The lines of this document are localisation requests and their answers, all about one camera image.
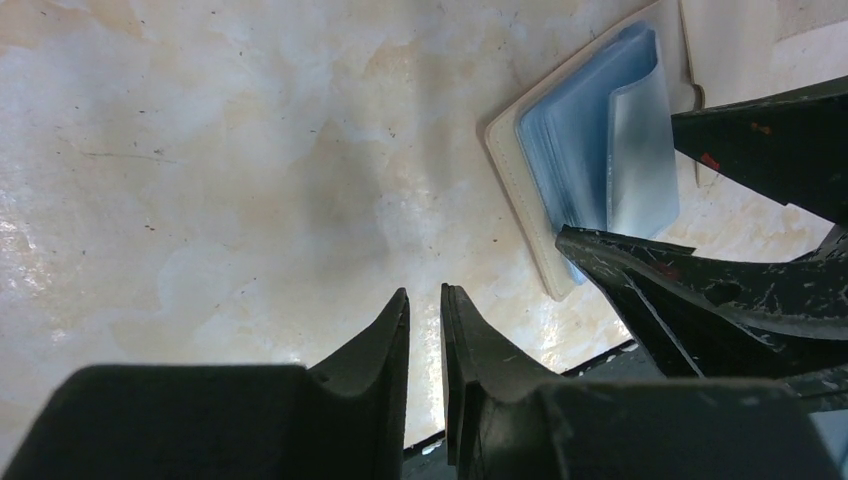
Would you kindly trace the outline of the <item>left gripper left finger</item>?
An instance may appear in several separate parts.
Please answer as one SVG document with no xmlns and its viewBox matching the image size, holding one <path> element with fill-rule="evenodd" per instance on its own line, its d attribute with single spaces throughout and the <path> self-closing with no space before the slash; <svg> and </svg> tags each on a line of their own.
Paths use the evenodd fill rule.
<svg viewBox="0 0 848 480">
<path fill-rule="evenodd" d="M 8 479 L 396 479 L 410 306 L 313 367 L 95 365 L 59 386 Z"/>
</svg>

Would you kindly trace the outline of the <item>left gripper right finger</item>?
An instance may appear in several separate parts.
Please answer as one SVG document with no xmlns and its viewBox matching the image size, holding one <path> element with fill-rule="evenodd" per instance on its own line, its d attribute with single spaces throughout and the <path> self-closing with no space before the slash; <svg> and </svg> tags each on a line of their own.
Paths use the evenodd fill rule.
<svg viewBox="0 0 848 480">
<path fill-rule="evenodd" d="M 557 374 L 441 288 L 449 463 L 461 479 L 837 479 L 789 391 L 753 379 Z"/>
</svg>

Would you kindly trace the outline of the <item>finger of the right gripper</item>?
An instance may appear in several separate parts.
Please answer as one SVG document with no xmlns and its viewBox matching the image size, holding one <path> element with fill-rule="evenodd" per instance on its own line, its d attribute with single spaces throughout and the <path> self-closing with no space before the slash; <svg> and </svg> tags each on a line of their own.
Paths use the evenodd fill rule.
<svg viewBox="0 0 848 480">
<path fill-rule="evenodd" d="M 782 205 L 847 223 L 847 80 L 671 118 L 674 147 Z"/>
<path fill-rule="evenodd" d="M 564 227 L 557 249 L 666 377 L 781 382 L 812 411 L 847 406 L 847 237 L 787 262 Z"/>
</svg>

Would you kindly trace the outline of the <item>beige card holder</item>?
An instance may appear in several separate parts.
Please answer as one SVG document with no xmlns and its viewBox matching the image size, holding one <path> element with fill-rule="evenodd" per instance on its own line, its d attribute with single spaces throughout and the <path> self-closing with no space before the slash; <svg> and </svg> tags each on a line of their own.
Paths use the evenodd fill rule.
<svg viewBox="0 0 848 480">
<path fill-rule="evenodd" d="M 653 1 L 507 107 L 485 144 L 548 295 L 564 225 L 652 238 L 680 211 L 671 116 L 844 76 L 843 1 Z"/>
</svg>

